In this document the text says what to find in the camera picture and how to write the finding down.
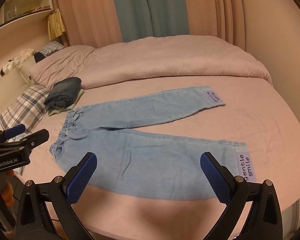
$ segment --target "folded green cloth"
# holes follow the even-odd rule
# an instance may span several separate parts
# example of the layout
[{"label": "folded green cloth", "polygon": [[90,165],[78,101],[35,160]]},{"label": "folded green cloth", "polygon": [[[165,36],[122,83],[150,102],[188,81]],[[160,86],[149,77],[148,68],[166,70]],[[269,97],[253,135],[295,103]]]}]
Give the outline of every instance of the folded green cloth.
[{"label": "folded green cloth", "polygon": [[59,114],[61,112],[65,112],[65,111],[69,111],[69,110],[72,110],[74,109],[74,106],[77,104],[79,98],[82,96],[82,94],[84,93],[84,90],[83,89],[80,89],[76,99],[74,100],[73,104],[68,106],[67,108],[65,109],[53,109],[51,111],[48,111],[48,116],[52,116],[54,114]]}]

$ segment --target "human hand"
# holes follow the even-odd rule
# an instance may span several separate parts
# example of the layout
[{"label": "human hand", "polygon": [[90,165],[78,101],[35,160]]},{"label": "human hand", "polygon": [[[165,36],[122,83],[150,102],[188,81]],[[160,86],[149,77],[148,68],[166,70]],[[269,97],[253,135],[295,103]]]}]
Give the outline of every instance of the human hand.
[{"label": "human hand", "polygon": [[[9,177],[14,175],[13,170],[7,171],[7,175]],[[4,200],[5,204],[8,207],[12,207],[14,204],[14,199],[13,199],[13,188],[10,182],[7,181],[7,187],[2,191],[1,197]]]}]

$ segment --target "pink bed sheet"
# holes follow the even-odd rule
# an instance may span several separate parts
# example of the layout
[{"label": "pink bed sheet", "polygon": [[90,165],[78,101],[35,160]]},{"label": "pink bed sheet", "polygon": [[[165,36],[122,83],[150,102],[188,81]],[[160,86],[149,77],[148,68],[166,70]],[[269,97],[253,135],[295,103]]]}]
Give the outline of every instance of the pink bed sheet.
[{"label": "pink bed sheet", "polygon": [[[204,110],[171,123],[143,127],[153,133],[244,141],[248,144],[258,182],[271,179],[280,207],[285,210],[300,198],[300,125],[294,114],[262,78],[231,76],[162,77],[134,80],[86,90],[77,107],[131,98],[162,90],[209,85],[226,106]],[[64,175],[49,152],[66,113],[44,116],[36,130],[50,132],[47,143],[36,148],[22,182],[51,181]],[[169,201],[137,198],[87,186],[73,205],[89,229],[115,239],[199,240],[210,231],[224,209],[216,198],[196,201]],[[52,218],[57,219],[49,207]],[[248,214],[246,206],[232,237],[239,234]]]}]

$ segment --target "elastic waistband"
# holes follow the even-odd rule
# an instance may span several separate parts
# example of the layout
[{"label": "elastic waistband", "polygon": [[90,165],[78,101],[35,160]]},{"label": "elastic waistband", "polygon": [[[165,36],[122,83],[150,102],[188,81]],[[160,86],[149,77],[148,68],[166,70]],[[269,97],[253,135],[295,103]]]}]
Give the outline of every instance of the elastic waistband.
[{"label": "elastic waistband", "polygon": [[59,133],[58,139],[50,146],[50,153],[53,155],[55,161],[57,162],[64,152],[63,143],[66,138],[66,131],[73,127],[74,124],[74,111],[69,111],[66,120],[62,126],[62,129]]}]

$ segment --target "jeans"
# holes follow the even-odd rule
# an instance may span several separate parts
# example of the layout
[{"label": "jeans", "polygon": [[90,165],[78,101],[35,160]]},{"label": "jeans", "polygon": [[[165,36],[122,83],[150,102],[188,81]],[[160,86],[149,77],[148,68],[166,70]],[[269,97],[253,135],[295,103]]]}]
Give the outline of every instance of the jeans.
[{"label": "jeans", "polygon": [[248,151],[245,143],[132,129],[225,104],[218,96],[211,97],[212,93],[208,86],[189,87],[80,107],[68,113],[50,152],[64,171],[87,152],[95,153],[98,166],[89,183],[112,192],[168,200],[213,198],[200,168],[201,154],[211,152],[237,175],[235,154]]}]

